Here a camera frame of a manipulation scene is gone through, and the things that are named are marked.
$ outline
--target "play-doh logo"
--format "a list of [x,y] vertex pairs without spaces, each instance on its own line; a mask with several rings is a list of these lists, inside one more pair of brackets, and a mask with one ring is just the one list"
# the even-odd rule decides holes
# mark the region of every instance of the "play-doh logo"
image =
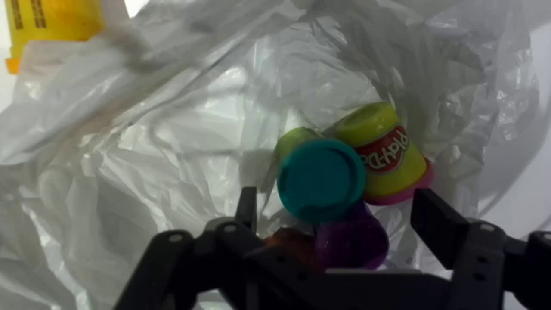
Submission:
[[410,137],[406,128],[398,125],[389,130],[384,137],[358,149],[363,164],[372,171],[389,171],[399,164],[406,149],[410,146]]

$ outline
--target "screw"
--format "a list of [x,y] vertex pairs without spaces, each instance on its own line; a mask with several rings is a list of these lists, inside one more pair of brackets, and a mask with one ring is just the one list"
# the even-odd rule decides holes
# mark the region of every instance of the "screw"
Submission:
[[184,239],[182,233],[170,233],[170,235],[168,235],[168,240],[170,240],[170,242],[181,242],[182,239]]

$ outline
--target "translucent plastic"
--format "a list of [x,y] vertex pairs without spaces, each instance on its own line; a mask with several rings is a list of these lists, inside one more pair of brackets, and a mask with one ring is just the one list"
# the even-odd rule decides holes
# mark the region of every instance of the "translucent plastic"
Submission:
[[[29,44],[0,113],[0,301],[112,307],[153,233],[199,233],[241,185],[260,187],[260,233],[298,225],[274,187],[286,121],[330,132],[380,97],[434,161],[434,189],[477,216],[485,146],[539,108],[521,6],[153,0],[89,42]],[[387,268],[441,271],[408,202],[373,211]]]

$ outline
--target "white plastic bag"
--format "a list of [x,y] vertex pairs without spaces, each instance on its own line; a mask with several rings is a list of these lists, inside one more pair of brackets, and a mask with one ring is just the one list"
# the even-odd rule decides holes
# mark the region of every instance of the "white plastic bag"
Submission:
[[[156,0],[86,44],[31,46],[0,113],[0,297],[110,307],[151,235],[199,233],[234,211],[241,185],[261,189],[260,233],[292,223],[272,185],[289,109],[325,130],[391,99],[434,159],[435,189],[477,214],[484,147],[537,108],[520,6],[320,0],[301,13],[289,1]],[[406,204],[377,216],[389,264],[439,271],[413,256]]]

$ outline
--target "yellow object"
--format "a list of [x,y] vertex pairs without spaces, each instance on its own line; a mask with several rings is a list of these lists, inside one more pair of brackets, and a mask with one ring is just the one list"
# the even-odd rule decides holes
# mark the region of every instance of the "yellow object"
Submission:
[[86,40],[103,28],[96,0],[5,0],[12,58],[8,71],[19,70],[27,40]]
[[411,190],[427,175],[429,163],[410,140],[391,102],[356,109],[337,121],[336,135],[361,156],[368,178],[367,201],[399,201],[404,190]]

